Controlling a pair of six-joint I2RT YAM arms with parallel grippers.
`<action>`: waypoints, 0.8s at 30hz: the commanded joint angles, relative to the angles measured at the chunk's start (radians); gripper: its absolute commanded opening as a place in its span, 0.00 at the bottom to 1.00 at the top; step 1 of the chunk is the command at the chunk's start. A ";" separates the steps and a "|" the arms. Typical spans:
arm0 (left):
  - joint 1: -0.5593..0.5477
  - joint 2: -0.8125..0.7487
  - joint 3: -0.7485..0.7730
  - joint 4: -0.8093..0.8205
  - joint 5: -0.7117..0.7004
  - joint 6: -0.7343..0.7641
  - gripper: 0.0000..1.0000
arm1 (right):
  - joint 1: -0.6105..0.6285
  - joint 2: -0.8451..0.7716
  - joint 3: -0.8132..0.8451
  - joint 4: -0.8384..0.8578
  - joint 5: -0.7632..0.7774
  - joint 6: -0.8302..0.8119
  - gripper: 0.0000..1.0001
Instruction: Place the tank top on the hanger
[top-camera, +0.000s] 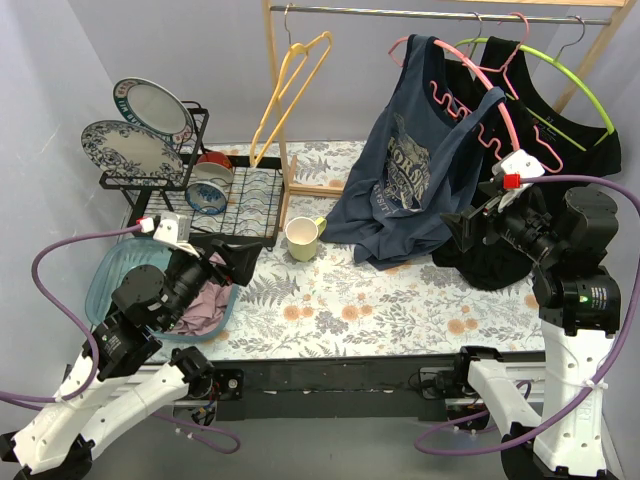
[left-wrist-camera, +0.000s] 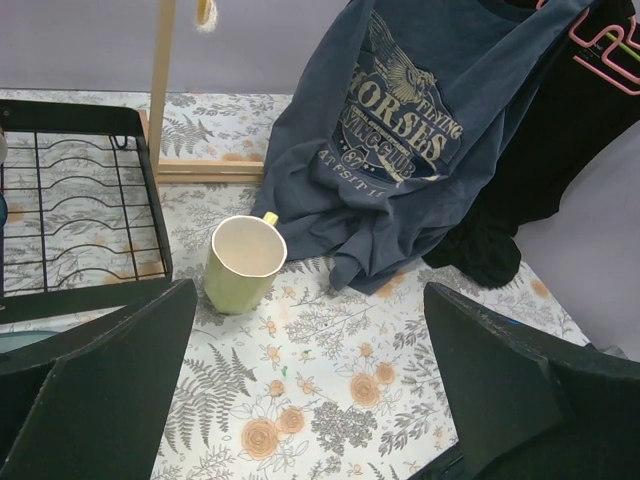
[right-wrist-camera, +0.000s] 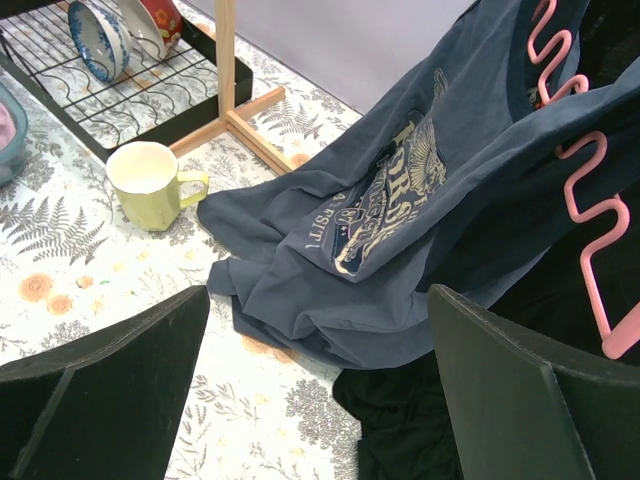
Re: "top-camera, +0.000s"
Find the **pink tank top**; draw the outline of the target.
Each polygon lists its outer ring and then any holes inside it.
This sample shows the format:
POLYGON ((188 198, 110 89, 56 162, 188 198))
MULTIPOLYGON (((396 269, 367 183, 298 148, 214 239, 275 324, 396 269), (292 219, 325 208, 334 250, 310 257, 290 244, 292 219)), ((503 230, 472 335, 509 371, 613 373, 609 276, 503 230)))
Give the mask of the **pink tank top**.
POLYGON ((193 338, 214 336, 224 327, 234 300, 234 285, 206 281, 170 333, 193 338))

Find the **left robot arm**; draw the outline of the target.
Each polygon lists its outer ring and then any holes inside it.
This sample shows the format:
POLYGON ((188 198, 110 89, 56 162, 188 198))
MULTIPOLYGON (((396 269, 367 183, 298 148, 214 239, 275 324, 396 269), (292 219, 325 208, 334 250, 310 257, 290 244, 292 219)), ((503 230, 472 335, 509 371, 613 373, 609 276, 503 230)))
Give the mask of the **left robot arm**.
POLYGON ((215 368, 195 346, 173 350, 159 370, 113 399, 161 347, 206 283, 247 285, 262 247, 214 240, 206 250, 171 247, 166 269, 131 269, 111 295, 52 402, 25 427, 1 437, 1 458, 19 464, 19 479, 82 479, 119 436, 165 405, 200 400, 217 386, 215 368))

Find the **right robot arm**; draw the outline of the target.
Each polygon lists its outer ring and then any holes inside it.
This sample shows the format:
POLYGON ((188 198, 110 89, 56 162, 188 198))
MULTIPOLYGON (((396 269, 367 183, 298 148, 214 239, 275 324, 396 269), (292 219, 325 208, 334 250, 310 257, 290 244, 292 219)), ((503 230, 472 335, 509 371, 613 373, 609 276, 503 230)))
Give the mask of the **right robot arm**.
POLYGON ((442 220, 461 249, 500 239, 531 259, 545 347, 543 410, 508 385, 494 349, 463 348, 453 387, 480 395, 493 414, 508 478, 611 479, 602 447, 604 384, 594 377, 620 326, 620 289, 601 264, 618 230, 617 205, 591 187, 567 190, 555 214, 537 187, 508 206, 504 196, 442 220))

